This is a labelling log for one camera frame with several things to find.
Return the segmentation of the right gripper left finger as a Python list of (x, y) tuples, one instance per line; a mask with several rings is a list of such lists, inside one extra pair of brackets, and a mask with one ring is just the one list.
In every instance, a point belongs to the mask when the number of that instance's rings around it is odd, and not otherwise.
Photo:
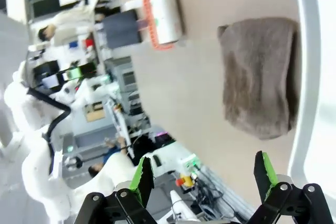
[(146, 207), (154, 188), (154, 175), (148, 157), (140, 159), (130, 186), (109, 196), (89, 193), (78, 212), (76, 224), (150, 224), (156, 220)]

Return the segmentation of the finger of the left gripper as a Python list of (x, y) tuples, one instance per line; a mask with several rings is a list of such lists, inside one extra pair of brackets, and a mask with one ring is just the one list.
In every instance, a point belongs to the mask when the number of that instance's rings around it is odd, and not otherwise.
[(102, 20), (110, 49), (139, 44), (142, 42), (138, 27), (138, 16), (135, 9), (120, 12)]

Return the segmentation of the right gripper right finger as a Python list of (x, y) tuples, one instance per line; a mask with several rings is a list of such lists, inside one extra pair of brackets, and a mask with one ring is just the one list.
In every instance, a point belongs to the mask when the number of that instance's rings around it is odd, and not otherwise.
[(277, 223), (281, 216), (290, 216), (294, 223), (330, 223), (330, 210), (321, 187), (306, 184), (298, 188), (281, 182), (266, 152), (256, 153), (254, 177), (261, 205), (248, 223)]

